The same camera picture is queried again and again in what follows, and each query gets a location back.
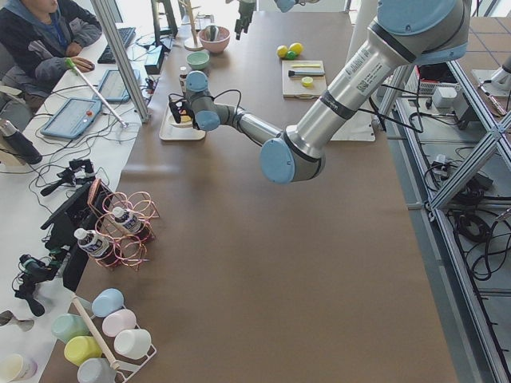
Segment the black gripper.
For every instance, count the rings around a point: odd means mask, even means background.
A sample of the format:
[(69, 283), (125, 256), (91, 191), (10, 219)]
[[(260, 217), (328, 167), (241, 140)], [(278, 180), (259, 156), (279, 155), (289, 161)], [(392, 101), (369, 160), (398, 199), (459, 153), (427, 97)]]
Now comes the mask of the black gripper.
[(180, 122), (182, 116), (190, 116), (192, 118), (192, 128), (199, 129), (195, 120), (195, 113), (184, 96), (170, 93), (168, 95), (168, 107), (177, 122)]
[(254, 2), (239, 2), (239, 17), (236, 19), (235, 34), (236, 40), (240, 40), (242, 33), (247, 33), (252, 23), (252, 15), (254, 13)]

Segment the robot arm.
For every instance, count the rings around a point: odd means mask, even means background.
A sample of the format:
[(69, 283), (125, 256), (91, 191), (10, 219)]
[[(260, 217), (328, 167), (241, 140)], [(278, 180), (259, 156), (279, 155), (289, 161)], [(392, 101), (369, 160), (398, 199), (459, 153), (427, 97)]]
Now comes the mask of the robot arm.
[(229, 125), (260, 145), (259, 164), (270, 181), (311, 180), (323, 170), (324, 146), (398, 67), (465, 54), (470, 15), (469, 1), (378, 2), (362, 46), (298, 124), (284, 130), (240, 106), (216, 103), (201, 71), (186, 77), (182, 101), (193, 128), (208, 132)]
[[(318, 0), (275, 0), (277, 8), (283, 13), (290, 11), (297, 5), (305, 6), (308, 3), (314, 4), (317, 2)], [(248, 28), (252, 23), (252, 16), (256, 10), (256, 0), (239, 0), (238, 3), (239, 17), (236, 19), (234, 28), (236, 40), (240, 40), (242, 33), (246, 34), (248, 32)]]

